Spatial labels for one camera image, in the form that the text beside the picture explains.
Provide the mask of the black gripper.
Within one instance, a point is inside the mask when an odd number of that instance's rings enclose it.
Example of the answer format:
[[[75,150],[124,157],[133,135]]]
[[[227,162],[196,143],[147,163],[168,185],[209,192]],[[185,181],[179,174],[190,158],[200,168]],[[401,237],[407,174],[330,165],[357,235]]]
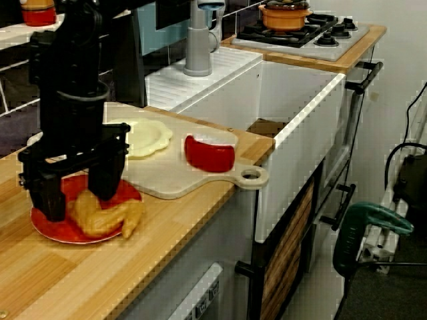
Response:
[[[29,191],[34,208],[48,221],[65,219],[61,178],[89,169],[88,188],[102,201],[116,193],[127,155],[126,123],[103,123],[109,88],[97,84],[89,95],[71,95],[41,88],[38,142],[20,152],[20,184]]]

